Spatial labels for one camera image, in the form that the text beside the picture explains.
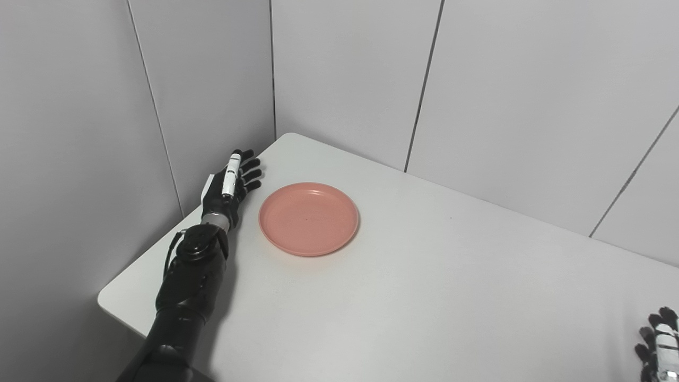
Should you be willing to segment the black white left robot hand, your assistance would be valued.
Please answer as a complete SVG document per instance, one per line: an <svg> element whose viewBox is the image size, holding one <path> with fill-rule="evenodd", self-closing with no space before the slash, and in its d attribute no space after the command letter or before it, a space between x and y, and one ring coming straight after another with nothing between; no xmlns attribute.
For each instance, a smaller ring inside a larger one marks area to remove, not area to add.
<svg viewBox="0 0 679 382"><path fill-rule="evenodd" d="M247 195L261 187L261 160L255 152L234 150L228 163L208 178L202 193L202 223L222 227L226 232L239 223L241 203Z"/></svg>

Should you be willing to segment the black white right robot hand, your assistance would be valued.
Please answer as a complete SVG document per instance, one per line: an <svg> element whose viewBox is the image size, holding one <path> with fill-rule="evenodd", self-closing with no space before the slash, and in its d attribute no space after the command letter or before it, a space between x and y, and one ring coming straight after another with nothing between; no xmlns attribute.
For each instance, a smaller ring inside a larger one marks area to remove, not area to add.
<svg viewBox="0 0 679 382"><path fill-rule="evenodd" d="M678 381L678 316L670 307L648 315L648 326L639 329L643 343L635 353L642 363L641 381Z"/></svg>

